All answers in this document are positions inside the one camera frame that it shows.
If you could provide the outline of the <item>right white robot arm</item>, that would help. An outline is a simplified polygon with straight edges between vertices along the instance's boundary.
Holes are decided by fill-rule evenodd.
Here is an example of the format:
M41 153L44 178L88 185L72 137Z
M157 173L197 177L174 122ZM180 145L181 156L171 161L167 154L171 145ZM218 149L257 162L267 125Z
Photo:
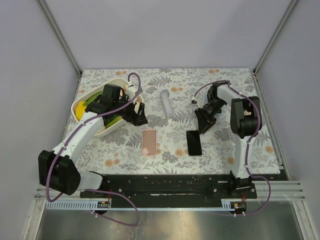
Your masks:
M221 193L236 198L247 196L253 188L253 177L249 170L252 149L262 128L260 99L257 96L245 96L235 90L228 80L218 80L205 86L210 86L206 95L207 103L194 111L198 132L204 134L212 128L217 121L215 115L222 111L223 106L229 105L230 128L235 134L234 164Z

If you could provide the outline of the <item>black phone blue case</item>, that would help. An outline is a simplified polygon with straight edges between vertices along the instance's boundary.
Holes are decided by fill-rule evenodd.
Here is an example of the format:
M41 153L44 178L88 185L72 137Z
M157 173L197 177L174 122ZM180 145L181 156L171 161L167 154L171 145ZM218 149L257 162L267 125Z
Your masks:
M214 97L210 98L208 95L204 97L204 113L208 116L214 116L222 113L221 101Z

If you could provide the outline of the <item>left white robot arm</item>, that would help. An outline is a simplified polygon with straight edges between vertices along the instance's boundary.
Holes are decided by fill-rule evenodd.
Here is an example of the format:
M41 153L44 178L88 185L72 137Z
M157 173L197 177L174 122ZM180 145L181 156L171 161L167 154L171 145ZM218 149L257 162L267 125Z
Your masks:
M105 84L102 93L85 107L72 132L53 150L43 150L39 154L40 185L47 191L52 189L69 196L77 190L99 189L102 175L92 171L80 172L76 167L77 160L93 136L112 119L121 117L134 126L147 124L145 105L137 101L141 92L139 86L124 89Z

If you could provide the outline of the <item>pink phone case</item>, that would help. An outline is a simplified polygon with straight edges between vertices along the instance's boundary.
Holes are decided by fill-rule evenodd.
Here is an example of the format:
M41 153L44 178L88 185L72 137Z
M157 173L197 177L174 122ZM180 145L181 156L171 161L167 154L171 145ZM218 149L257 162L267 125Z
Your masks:
M142 131L141 153L144 157L153 157L157 154L157 131L145 129Z

